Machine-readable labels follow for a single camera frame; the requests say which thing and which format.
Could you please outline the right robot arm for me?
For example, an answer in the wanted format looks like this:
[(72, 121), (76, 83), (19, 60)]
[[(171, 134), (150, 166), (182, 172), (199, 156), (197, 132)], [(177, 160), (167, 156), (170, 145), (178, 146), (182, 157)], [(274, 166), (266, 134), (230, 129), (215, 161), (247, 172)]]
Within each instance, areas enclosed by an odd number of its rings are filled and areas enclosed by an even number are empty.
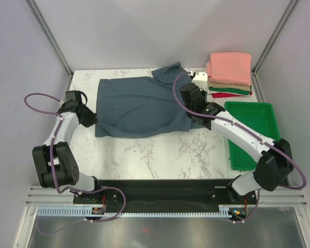
[(235, 119), (229, 111), (214, 102), (194, 83), (180, 88), (187, 115), (198, 125), (214, 131), (243, 149), (256, 163), (256, 168), (234, 179), (226, 190), (231, 203), (239, 203), (249, 192), (274, 191), (293, 171), (289, 143), (263, 136)]

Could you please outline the blue-grey t-shirt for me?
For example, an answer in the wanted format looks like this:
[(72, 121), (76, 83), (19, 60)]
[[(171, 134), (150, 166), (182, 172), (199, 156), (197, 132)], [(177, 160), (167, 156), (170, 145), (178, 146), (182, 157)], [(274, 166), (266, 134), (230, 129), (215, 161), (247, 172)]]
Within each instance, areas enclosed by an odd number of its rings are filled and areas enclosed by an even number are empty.
[(153, 70), (151, 76), (101, 79), (95, 136), (145, 138), (198, 129), (177, 103), (180, 87), (190, 82), (179, 62)]

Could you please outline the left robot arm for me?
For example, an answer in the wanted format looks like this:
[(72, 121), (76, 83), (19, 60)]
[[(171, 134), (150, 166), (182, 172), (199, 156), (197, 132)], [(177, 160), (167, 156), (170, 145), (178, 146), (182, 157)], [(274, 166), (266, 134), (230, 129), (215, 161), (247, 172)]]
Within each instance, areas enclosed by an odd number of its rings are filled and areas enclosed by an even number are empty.
[(103, 197), (101, 188), (95, 186), (95, 177), (80, 172), (76, 159), (70, 149), (70, 143), (78, 126), (89, 128), (95, 125), (97, 114), (90, 110), (87, 96), (82, 91), (72, 90), (65, 93), (57, 112), (37, 110), (30, 106), (30, 96), (46, 96), (43, 93), (29, 94), (24, 103), (32, 110), (56, 117), (55, 126), (46, 141), (32, 150), (34, 165), (40, 185), (43, 188), (82, 193), (91, 203), (98, 203)]

